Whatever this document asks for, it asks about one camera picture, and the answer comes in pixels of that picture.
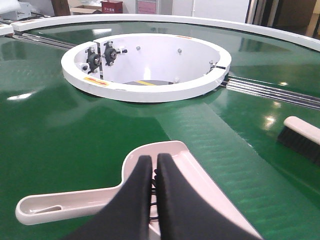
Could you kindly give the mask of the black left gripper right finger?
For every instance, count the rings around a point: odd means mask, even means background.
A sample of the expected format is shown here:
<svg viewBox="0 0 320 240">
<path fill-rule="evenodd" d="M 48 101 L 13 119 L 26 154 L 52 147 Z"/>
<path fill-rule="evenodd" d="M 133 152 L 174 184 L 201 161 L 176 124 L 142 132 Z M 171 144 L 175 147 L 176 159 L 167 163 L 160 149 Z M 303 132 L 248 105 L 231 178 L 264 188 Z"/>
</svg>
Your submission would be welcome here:
<svg viewBox="0 0 320 240">
<path fill-rule="evenodd" d="M 161 239 L 240 239 L 240 229 L 194 190 L 168 153 L 157 156 L 156 190 Z"/>
</svg>

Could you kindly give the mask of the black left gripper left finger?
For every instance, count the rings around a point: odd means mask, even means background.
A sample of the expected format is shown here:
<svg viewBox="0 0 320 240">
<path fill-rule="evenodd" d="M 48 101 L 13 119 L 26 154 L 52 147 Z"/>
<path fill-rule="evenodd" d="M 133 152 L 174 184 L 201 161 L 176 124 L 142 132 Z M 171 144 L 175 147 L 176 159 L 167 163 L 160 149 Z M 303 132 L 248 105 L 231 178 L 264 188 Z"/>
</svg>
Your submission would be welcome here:
<svg viewBox="0 0 320 240">
<path fill-rule="evenodd" d="M 147 240 L 152 195 L 152 159 L 142 155 L 118 193 L 91 220 L 63 240 Z"/>
</svg>

